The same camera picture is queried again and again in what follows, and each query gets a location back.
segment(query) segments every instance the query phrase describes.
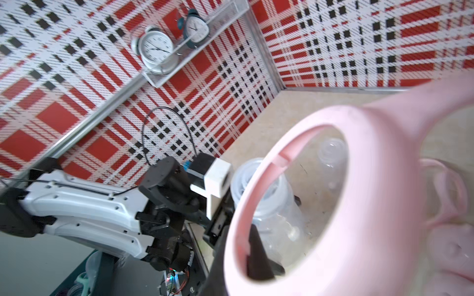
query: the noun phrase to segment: red plaid wall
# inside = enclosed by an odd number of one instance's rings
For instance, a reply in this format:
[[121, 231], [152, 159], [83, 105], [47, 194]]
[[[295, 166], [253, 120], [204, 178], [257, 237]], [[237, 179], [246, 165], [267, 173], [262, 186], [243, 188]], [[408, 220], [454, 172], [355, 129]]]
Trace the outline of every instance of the red plaid wall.
[[[0, 175], [13, 176], [96, 110], [142, 63], [129, 31], [158, 24], [176, 40], [186, 7], [205, 16], [219, 0], [8, 1], [0, 14]], [[163, 87], [149, 84], [62, 158], [65, 170], [131, 185], [145, 172], [139, 129], [156, 105], [189, 124], [199, 150], [221, 155], [276, 95], [244, 22], [238, 21]], [[147, 124], [151, 162], [192, 156], [179, 119], [157, 111]]]
[[287, 87], [414, 86], [474, 68], [472, 0], [250, 0]]

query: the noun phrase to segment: clock hand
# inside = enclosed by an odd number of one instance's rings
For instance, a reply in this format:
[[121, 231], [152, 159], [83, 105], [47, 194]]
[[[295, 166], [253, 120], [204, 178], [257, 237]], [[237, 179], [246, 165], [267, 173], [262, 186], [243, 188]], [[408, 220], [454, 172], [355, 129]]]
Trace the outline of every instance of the clock hand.
[[152, 48], [152, 49], [161, 50], [161, 51], [163, 51], [163, 52], [165, 52], [165, 53], [170, 53], [170, 52], [167, 52], [166, 50], [163, 50], [163, 49], [161, 49], [161, 48], [156, 47], [156, 45], [154, 45], [153, 43], [151, 43], [150, 40], [147, 40], [147, 42], [155, 47], [155, 48]]

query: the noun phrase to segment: pink object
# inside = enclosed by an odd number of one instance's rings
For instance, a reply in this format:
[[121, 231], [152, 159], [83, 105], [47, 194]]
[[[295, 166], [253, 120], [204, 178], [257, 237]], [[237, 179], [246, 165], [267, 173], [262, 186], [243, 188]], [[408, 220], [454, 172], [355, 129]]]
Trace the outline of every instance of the pink object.
[[[324, 108], [296, 124], [264, 158], [234, 213], [224, 258], [230, 296], [403, 295], [425, 228], [421, 143], [437, 120], [473, 102], [474, 73], [464, 72], [363, 107]], [[346, 183], [332, 220], [299, 266], [282, 279], [255, 282], [246, 270], [255, 208], [326, 126], [338, 128], [349, 149]]]
[[425, 296], [473, 296], [474, 283], [458, 275], [439, 272], [425, 286]]
[[[425, 168], [441, 167], [442, 169], [441, 172], [436, 173], [433, 177], [433, 184], [440, 200], [439, 212], [435, 217], [426, 222], [426, 227], [432, 228], [441, 223], [448, 222], [454, 217], [466, 214], [467, 189], [461, 176], [436, 159], [423, 158], [420, 159], [420, 164]], [[452, 181], [456, 186], [456, 204], [453, 202], [449, 194], [449, 181]]]
[[427, 246], [438, 268], [474, 279], [474, 226], [439, 226], [429, 234]]

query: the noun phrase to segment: white alarm clock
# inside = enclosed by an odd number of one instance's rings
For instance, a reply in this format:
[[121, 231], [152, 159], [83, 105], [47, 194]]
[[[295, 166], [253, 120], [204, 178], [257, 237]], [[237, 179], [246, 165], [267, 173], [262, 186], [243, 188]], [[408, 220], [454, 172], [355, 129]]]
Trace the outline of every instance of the white alarm clock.
[[189, 48], [197, 48], [201, 46], [209, 36], [210, 32], [206, 20], [201, 18], [195, 9], [189, 10], [186, 19], [180, 18], [178, 20], [178, 29], [182, 30], [184, 39], [191, 36], [189, 41], [186, 42], [186, 45]]
[[141, 56], [145, 67], [155, 74], [168, 74], [178, 64], [171, 38], [156, 26], [146, 27], [140, 38], [134, 37], [131, 47], [136, 55]]

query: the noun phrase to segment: teal alarm clock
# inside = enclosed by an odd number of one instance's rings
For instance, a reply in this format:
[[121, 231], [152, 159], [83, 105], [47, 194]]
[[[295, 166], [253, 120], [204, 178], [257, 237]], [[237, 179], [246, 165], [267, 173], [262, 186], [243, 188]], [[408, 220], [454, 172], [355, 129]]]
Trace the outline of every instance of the teal alarm clock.
[[178, 28], [182, 30], [184, 39], [191, 36], [190, 40], [186, 43], [189, 48], [196, 48], [203, 44], [210, 32], [206, 21], [199, 16], [195, 9], [188, 11], [186, 19], [180, 18], [178, 20]]

